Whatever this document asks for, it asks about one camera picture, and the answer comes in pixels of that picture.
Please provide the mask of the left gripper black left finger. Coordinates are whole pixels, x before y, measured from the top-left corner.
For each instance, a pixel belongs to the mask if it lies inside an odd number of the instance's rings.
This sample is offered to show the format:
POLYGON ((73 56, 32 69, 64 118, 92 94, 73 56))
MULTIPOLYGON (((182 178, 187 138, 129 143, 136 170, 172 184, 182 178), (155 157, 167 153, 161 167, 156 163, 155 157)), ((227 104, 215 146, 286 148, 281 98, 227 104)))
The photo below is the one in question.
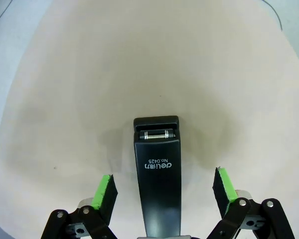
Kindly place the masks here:
POLYGON ((109 224, 117 198, 113 175, 104 175, 94 197, 80 202, 71 213, 63 209, 51 212, 43 239, 115 239, 109 224))

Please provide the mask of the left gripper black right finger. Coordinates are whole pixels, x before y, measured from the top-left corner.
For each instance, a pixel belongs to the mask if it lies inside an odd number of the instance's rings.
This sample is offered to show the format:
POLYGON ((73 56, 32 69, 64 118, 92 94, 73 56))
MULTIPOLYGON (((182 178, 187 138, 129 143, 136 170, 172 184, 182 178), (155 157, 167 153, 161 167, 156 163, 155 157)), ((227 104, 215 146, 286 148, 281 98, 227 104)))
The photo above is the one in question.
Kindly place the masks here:
POLYGON ((279 200, 256 203, 249 192, 234 188, 225 168, 215 169, 212 189, 221 220, 209 239, 235 239, 241 230, 251 230, 257 239, 295 237, 279 200))

